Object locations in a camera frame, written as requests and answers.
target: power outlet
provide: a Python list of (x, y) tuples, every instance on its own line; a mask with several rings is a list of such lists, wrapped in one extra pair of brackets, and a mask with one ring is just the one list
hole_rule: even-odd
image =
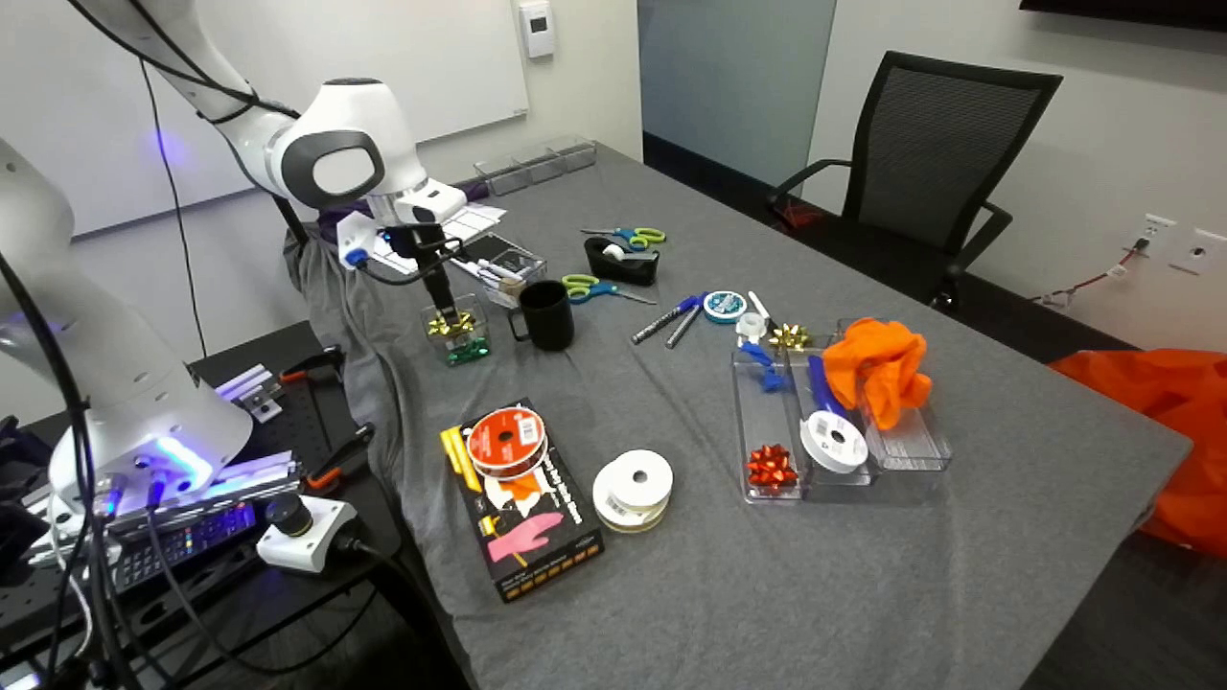
[(1177, 234), (1177, 222), (1166, 215), (1143, 215), (1143, 230), (1135, 242), (1146, 242), (1150, 257), (1162, 257), (1169, 238)]
[(1192, 234), (1181, 238), (1181, 245), (1173, 245), (1169, 265), (1177, 272), (1204, 276), (1212, 265), (1223, 261), (1223, 253), (1227, 253), (1227, 238), (1196, 226)]

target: chair backrest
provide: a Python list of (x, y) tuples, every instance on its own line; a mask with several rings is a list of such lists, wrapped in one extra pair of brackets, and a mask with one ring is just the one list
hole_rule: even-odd
[(1062, 77), (886, 54), (859, 115), (844, 219), (959, 253)]

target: black box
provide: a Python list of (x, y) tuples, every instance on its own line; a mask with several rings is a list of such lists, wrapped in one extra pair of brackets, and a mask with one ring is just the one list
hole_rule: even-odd
[(556, 445), (541, 452), (533, 472), (525, 472), (533, 475), (537, 495), (514, 498), (506, 479), (487, 479), (475, 472), (468, 456), (472, 426), (475, 418), (441, 429), (441, 445), (502, 602), (518, 602), (521, 594), (606, 552), (602, 521), (594, 518), (587, 491), (579, 491)]

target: clear plastic container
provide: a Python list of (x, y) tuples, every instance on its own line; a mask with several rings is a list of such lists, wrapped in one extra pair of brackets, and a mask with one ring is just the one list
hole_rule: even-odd
[(798, 506), (809, 468), (798, 449), (798, 395), (786, 364), (736, 353), (732, 387), (740, 418), (740, 498), (748, 506)]

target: gray table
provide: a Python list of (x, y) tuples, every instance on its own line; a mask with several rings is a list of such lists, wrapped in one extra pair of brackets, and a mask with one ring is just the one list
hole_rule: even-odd
[[(855, 276), (617, 153), (495, 199), (502, 234), (583, 268), (583, 226), (671, 234), (660, 311), (575, 311), (575, 349), (533, 353), (487, 314), (495, 357), (445, 368), (422, 334), (426, 291), (291, 257), (326, 345), (349, 353), (357, 422), (479, 686), (1020, 686), (1112, 548), (1185, 456), (1185, 441), (974, 330)], [(813, 330), (901, 318), (928, 337), (936, 422), (955, 464), (913, 502), (740, 502), (732, 330), (679, 349), (633, 330), (698, 288), (752, 288)], [(610, 537), (575, 575), (502, 606), (449, 483), (437, 429), (529, 395), (579, 483), (656, 449), (679, 487), (648, 537)]]

